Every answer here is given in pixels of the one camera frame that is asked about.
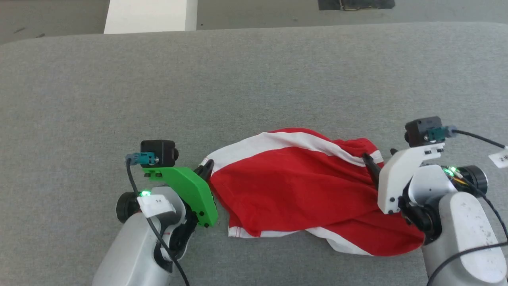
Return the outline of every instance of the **white stripe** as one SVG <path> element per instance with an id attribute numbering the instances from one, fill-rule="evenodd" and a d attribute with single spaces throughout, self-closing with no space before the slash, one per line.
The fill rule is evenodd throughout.
<path id="1" fill-rule="evenodd" d="M 339 252 L 351 253 L 351 254 L 360 254 L 360 255 L 371 255 L 370 253 L 364 251 L 357 245 L 353 244 L 351 241 L 345 239 L 344 237 L 336 234 L 335 232 L 329 231 L 323 227 L 313 227 L 308 228 L 306 231 L 312 233 L 313 235 L 321 238 L 325 238 L 326 241 L 330 244 L 330 246 Z"/>
<path id="2" fill-rule="evenodd" d="M 261 231 L 261 235 L 259 237 L 281 237 L 285 235 L 290 235 L 295 232 L 276 232 L 276 231 Z M 233 226 L 228 229 L 229 237 L 241 237 L 241 238 L 258 238 L 257 236 L 250 235 L 243 227 Z"/>
<path id="3" fill-rule="evenodd" d="M 343 253 L 351 253 L 351 254 L 359 254 L 359 255 L 371 255 L 370 253 L 364 251 L 357 245 L 353 244 L 349 240 L 344 237 L 336 234 L 335 232 L 329 231 L 323 227 L 312 227 L 306 229 L 306 231 L 311 234 L 326 239 L 328 244 L 333 248 L 333 250 Z M 295 232 L 276 232 L 276 231 L 261 231 L 261 235 L 259 237 L 283 237 L 286 235 L 293 234 Z M 243 227 L 233 226 L 228 229 L 229 237 L 240 237 L 240 238 L 259 238 L 257 236 L 250 235 Z"/>
<path id="4" fill-rule="evenodd" d="M 337 156 L 340 159 L 360 167 L 365 167 L 361 157 L 355 157 L 344 151 L 337 144 L 326 141 L 312 134 L 305 132 L 263 132 L 253 137 L 249 137 L 240 142 L 223 147 L 210 155 L 201 162 L 204 165 L 209 159 L 215 161 L 212 174 L 229 164 L 252 157 L 262 152 L 278 150 L 286 147 L 300 147 L 311 151 L 325 153 L 328 156 Z M 381 152 L 376 150 L 370 156 L 375 163 L 381 163 L 383 158 Z"/>

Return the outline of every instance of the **black cable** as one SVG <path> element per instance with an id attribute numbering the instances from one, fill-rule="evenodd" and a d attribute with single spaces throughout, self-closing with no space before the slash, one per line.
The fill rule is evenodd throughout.
<path id="1" fill-rule="evenodd" d="M 499 220 L 499 223 L 501 224 L 502 228 L 503 228 L 503 231 L 504 231 L 504 235 L 506 236 L 506 238 L 508 239 L 508 231 L 506 230 L 506 225 L 504 224 L 504 221 L 502 220 L 501 218 L 501 215 L 499 214 L 499 212 L 496 210 L 496 208 L 494 207 L 494 205 L 492 204 L 492 202 L 487 198 L 487 196 L 482 193 L 474 184 L 472 184 L 468 179 L 462 177 L 460 178 L 462 181 L 464 181 L 470 188 L 472 188 L 473 190 L 475 190 L 475 192 L 480 195 L 484 201 L 489 205 L 489 207 L 492 209 L 492 211 L 494 212 L 494 214 L 496 215 L 497 219 Z M 492 244 L 492 245 L 484 245 L 484 246 L 480 246 L 480 247 L 475 247 L 475 248 L 471 248 L 471 249 L 467 249 L 467 250 L 464 250 L 464 251 L 461 251 L 459 253 L 456 253 L 452 256 L 450 256 L 449 258 L 447 258 L 445 261 L 443 261 L 443 263 L 441 263 L 437 268 L 436 270 L 434 270 L 434 272 L 432 272 L 432 275 L 430 275 L 429 277 L 429 281 L 427 282 L 427 286 L 431 286 L 432 285 L 432 282 L 436 279 L 436 276 L 438 275 L 438 273 L 446 266 L 448 265 L 450 262 L 452 262 L 453 260 L 463 256 L 463 255 L 466 255 L 468 253 L 471 253 L 471 252 L 475 252 L 475 251 L 480 251 L 480 250 L 484 250 L 484 249 L 489 249 L 489 248 L 495 248 L 495 247 L 500 247 L 500 246 L 506 246 L 508 245 L 508 241 L 506 242 L 501 242 L 501 243 L 497 243 L 497 244 Z"/>
<path id="2" fill-rule="evenodd" d="M 432 275 L 429 277 L 429 281 L 427 282 L 427 286 L 431 286 L 432 285 L 432 282 L 434 282 L 434 280 L 436 279 L 436 276 L 437 274 L 446 266 L 448 265 L 450 262 L 452 262 L 453 260 L 463 256 L 463 255 L 466 255 L 468 253 L 471 253 L 471 252 L 475 252 L 475 251 L 480 251 L 480 250 L 484 250 L 484 249 L 489 249 L 489 248 L 495 248 L 495 247 L 501 247 L 501 246 L 507 246 L 508 245 L 508 241 L 506 242 L 501 242 L 501 243 L 497 243 L 497 244 L 492 244 L 492 245 L 484 245 L 484 246 L 479 246 L 479 247 L 475 247 L 475 248 L 471 248 L 471 249 L 467 249 L 467 250 L 464 250 L 464 251 L 461 251 L 459 253 L 456 253 L 452 256 L 450 256 L 448 259 L 446 259 L 443 263 L 441 263 L 437 268 L 436 270 L 434 270 L 434 272 L 432 273 Z"/>
<path id="3" fill-rule="evenodd" d="M 139 191 L 138 191 L 138 187 L 136 186 L 136 183 L 134 182 L 134 178 L 132 177 L 132 172 L 131 172 L 131 158 L 127 159 L 126 160 L 126 165 L 127 165 L 127 175 L 129 176 L 129 181 L 131 183 L 131 186 L 132 186 L 132 190 L 134 191 L 134 193 L 136 194 L 136 196 L 139 196 Z M 148 221 L 148 225 L 150 226 L 150 228 L 152 229 L 153 231 L 153 234 L 155 234 L 155 237 L 157 237 L 158 241 L 161 243 L 162 247 L 164 248 L 164 250 L 168 253 L 169 255 L 169 258 L 171 258 L 171 261 L 175 264 L 176 268 L 178 269 L 178 271 L 180 272 L 180 275 L 182 275 L 182 278 L 183 278 L 183 282 L 185 282 L 185 286 L 190 286 L 189 284 L 189 280 L 187 279 L 187 275 L 185 274 L 185 272 L 183 271 L 183 268 L 182 266 L 180 265 L 180 262 L 178 262 L 178 260 L 176 259 L 176 257 L 171 254 L 171 251 L 169 250 L 169 246 L 166 244 L 166 242 L 164 241 L 164 239 L 162 238 L 161 234 L 159 233 L 159 231 L 157 230 L 157 228 L 155 227 L 155 225 L 153 225 L 153 221 L 150 219 L 150 218 L 146 218 L 146 220 Z"/>
<path id="4" fill-rule="evenodd" d="M 485 138 L 485 137 L 480 136 L 480 135 L 476 135 L 476 134 L 471 133 L 471 132 L 462 131 L 462 130 L 452 130 L 452 133 L 458 133 L 458 134 L 467 135 L 467 136 L 470 136 L 470 137 L 473 137 L 473 138 L 476 138 L 476 139 L 480 139 L 481 141 L 487 142 L 489 144 L 492 144 L 494 146 L 497 146 L 497 147 L 500 147 L 500 148 L 503 148 L 503 149 L 506 147 L 504 144 L 498 143 L 496 141 L 490 140 L 490 139 Z"/>

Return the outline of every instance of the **gray floor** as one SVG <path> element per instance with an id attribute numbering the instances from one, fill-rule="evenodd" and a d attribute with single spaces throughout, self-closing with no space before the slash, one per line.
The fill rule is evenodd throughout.
<path id="1" fill-rule="evenodd" d="M 417 21 L 508 23 L 508 0 L 395 0 L 393 10 L 319 11 L 317 0 L 201 0 L 198 29 Z M 0 0 L 0 44 L 35 37 L 101 34 L 108 0 Z"/>

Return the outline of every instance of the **cable label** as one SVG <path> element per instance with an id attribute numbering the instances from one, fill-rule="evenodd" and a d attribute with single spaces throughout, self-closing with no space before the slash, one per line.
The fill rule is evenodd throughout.
<path id="1" fill-rule="evenodd" d="M 147 218 L 162 213 L 176 212 L 174 206 L 161 194 L 139 196 L 137 200 L 143 215 Z"/>
<path id="2" fill-rule="evenodd" d="M 489 155 L 489 158 L 496 164 L 498 168 L 508 167 L 508 149 Z"/>

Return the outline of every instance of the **red and white garment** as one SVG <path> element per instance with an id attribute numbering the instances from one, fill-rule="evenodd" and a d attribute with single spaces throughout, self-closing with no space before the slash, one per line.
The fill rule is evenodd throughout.
<path id="1" fill-rule="evenodd" d="M 383 158 L 365 138 L 330 140 L 309 129 L 264 132 L 208 155 L 210 185 L 230 214 L 229 236 L 281 237 L 306 230 L 333 249 L 398 255 L 423 234 L 400 214 L 377 207 L 377 191 L 361 158 Z"/>

